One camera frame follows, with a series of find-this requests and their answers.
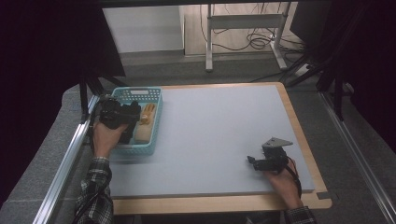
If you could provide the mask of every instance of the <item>blue plastic basket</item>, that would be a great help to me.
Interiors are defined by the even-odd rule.
[[[152,128],[151,138],[147,144],[136,144],[134,138],[129,144],[118,144],[113,149],[114,154],[119,155],[152,155],[155,149],[157,139],[158,126],[160,124],[161,112],[163,109],[162,90],[159,87],[133,88],[119,87],[114,89],[112,96],[122,105],[129,105],[132,101],[137,101],[142,108],[148,103],[155,103],[155,118]]]

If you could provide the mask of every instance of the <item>plaid sleeve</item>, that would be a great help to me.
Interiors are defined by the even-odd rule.
[[[93,200],[78,223],[112,223],[113,201],[110,197],[108,183],[111,179],[111,170],[108,159],[93,158],[90,169],[81,181],[81,194],[76,204],[76,213],[84,204],[88,203],[92,196],[106,184],[106,188]]]
[[[285,211],[285,220],[291,224],[316,224],[311,210],[305,206]]]

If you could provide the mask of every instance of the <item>hand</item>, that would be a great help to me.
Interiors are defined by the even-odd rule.
[[[295,161],[289,160],[288,166],[295,174],[297,174],[294,163]],[[288,209],[304,206],[298,195],[297,186],[289,171],[283,169],[279,174],[272,171],[264,171],[263,173],[270,181],[274,190],[283,199]]]
[[[127,124],[121,124],[119,128],[112,130],[102,122],[95,122],[93,124],[94,156],[108,158],[111,149],[119,142],[122,132],[127,127]]]

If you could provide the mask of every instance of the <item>wooden table edge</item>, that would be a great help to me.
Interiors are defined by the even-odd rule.
[[[331,199],[320,199],[317,193],[327,192],[327,188],[320,175],[320,171],[312,155],[311,149],[304,136],[303,129],[292,107],[290,98],[282,83],[230,83],[162,86],[164,90],[185,88],[223,88],[241,86],[276,86],[283,105],[287,111],[291,126],[296,134],[298,144],[302,150],[308,170],[312,175],[315,190],[304,192],[304,205],[311,209],[325,209],[332,206]],[[186,214],[186,213],[216,213],[216,212],[248,212],[284,210],[285,204],[276,194],[258,194],[242,196],[208,196],[208,197],[171,197],[171,198],[144,198],[144,199],[113,199],[114,215],[132,214]]]

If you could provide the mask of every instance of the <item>wall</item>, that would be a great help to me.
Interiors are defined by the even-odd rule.
[[[103,9],[119,53],[183,48],[179,6]]]

